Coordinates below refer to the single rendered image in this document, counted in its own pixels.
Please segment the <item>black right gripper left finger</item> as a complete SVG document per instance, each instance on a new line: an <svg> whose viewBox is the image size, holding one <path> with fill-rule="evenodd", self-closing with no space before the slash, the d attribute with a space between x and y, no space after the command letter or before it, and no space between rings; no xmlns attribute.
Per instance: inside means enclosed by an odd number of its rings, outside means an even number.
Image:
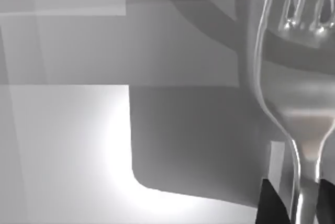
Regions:
<svg viewBox="0 0 335 224"><path fill-rule="evenodd" d="M255 224L291 224L285 205L267 178L262 180Z"/></svg>

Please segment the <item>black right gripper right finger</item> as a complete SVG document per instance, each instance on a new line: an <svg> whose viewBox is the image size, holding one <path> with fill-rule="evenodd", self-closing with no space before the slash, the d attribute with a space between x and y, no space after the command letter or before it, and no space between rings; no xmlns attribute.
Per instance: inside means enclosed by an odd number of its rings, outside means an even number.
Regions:
<svg viewBox="0 0 335 224"><path fill-rule="evenodd" d="M319 224L335 224L335 184L324 178L320 181L316 210Z"/></svg>

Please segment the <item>silver metal fork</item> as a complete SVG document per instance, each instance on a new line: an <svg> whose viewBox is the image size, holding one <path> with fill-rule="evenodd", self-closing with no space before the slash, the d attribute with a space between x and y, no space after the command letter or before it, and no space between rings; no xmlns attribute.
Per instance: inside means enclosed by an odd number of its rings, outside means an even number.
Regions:
<svg viewBox="0 0 335 224"><path fill-rule="evenodd" d="M265 0L252 70L255 96L292 152L291 224L314 224L335 132L335 0Z"/></svg>

